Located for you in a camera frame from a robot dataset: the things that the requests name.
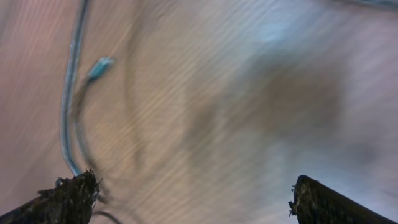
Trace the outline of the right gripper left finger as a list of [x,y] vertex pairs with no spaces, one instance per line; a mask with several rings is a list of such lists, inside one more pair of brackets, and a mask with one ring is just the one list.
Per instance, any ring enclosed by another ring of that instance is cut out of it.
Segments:
[[59,178],[56,187],[1,215],[1,224],[87,224],[100,188],[92,170],[71,179]]

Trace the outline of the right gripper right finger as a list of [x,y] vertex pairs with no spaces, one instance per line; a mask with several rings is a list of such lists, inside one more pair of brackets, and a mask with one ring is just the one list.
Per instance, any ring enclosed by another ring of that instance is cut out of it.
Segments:
[[289,215],[299,224],[395,224],[307,175],[292,186]]

